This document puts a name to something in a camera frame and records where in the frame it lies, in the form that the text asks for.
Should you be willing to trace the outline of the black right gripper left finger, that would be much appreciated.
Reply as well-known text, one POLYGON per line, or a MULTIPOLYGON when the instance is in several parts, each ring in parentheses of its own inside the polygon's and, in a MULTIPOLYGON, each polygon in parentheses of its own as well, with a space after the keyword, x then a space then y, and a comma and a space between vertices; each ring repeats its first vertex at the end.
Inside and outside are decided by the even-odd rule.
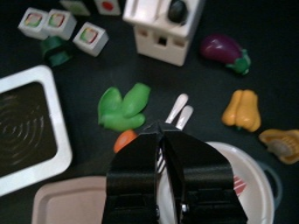
POLYGON ((101 224, 157 224, 156 160, 161 123, 152 123, 116 153, 106 171, 101 224))

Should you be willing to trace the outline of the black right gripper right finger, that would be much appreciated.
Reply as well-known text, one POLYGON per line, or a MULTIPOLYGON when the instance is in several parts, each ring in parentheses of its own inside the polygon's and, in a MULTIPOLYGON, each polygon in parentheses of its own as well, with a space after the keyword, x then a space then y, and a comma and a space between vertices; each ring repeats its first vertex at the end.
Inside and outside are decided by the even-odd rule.
POLYGON ((161 127, 177 224, 247 224, 229 161, 172 125, 161 127))

